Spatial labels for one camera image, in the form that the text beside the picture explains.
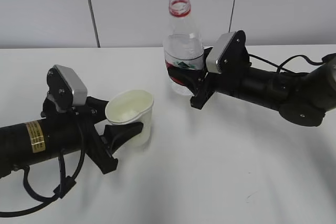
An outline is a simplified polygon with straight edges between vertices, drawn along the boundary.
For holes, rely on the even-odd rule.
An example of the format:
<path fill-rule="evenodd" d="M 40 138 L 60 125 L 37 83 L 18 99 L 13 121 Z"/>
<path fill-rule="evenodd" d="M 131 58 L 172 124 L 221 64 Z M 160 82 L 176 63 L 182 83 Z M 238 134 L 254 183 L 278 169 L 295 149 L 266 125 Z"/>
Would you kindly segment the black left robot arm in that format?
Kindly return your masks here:
<path fill-rule="evenodd" d="M 71 106 L 58 112 L 45 100 L 40 120 L 1 128 L 1 177 L 24 166 L 50 160 L 63 151 L 81 149 L 103 174 L 117 169 L 113 154 L 128 140 L 143 130 L 142 122 L 125 125 L 106 125 L 99 135 L 95 125 L 106 120 L 107 101 L 88 97 L 81 106 Z"/>

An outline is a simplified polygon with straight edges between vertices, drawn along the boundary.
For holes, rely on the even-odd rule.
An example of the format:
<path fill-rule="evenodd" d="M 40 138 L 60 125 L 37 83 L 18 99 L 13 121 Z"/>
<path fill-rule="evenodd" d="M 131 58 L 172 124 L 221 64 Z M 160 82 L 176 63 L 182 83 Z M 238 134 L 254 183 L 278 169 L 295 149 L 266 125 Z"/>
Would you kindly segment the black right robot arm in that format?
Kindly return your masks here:
<path fill-rule="evenodd" d="M 214 93 L 221 93 L 277 111 L 285 120 L 317 127 L 335 109 L 335 54 L 322 58 L 307 72 L 266 71 L 253 68 L 247 49 L 222 54 L 220 73 L 205 67 L 187 70 L 167 64 L 169 76 L 192 93 L 191 107 L 202 109 Z"/>

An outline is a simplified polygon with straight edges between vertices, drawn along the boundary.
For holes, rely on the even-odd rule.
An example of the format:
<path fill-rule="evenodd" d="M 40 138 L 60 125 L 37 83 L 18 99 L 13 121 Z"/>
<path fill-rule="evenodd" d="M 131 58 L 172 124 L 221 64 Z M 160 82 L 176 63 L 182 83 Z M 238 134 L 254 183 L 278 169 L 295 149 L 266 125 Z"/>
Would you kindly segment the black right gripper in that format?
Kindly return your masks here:
<path fill-rule="evenodd" d="M 179 86 L 187 88 L 191 93 L 191 107 L 202 109 L 219 87 L 222 74 L 209 72 L 204 66 L 202 70 L 188 70 L 174 66 L 167 68 L 170 79 Z"/>

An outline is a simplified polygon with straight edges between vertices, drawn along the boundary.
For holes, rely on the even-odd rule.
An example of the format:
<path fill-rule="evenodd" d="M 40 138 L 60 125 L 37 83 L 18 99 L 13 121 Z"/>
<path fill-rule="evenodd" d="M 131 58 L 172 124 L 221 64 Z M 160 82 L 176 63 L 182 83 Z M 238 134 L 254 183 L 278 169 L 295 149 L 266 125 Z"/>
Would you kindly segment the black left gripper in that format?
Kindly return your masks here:
<path fill-rule="evenodd" d="M 123 144 L 139 135 L 143 130 L 142 122 L 125 125 L 106 125 L 102 140 L 95 128 L 97 123 L 107 119 L 105 109 L 108 101 L 87 97 L 83 106 L 75 106 L 59 113 L 47 98 L 43 102 L 41 116 L 48 122 L 56 123 L 56 135 L 65 141 L 65 150 L 80 150 L 99 167 L 103 174 L 117 169 L 118 160 L 112 156 Z"/>

